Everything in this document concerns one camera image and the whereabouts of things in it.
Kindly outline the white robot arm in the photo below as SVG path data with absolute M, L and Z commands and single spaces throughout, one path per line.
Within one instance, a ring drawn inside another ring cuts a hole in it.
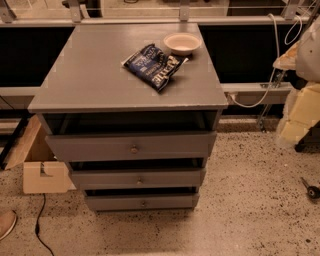
M 280 147 L 294 147 L 320 122 L 320 17 L 273 66 L 297 76 L 276 130 Z

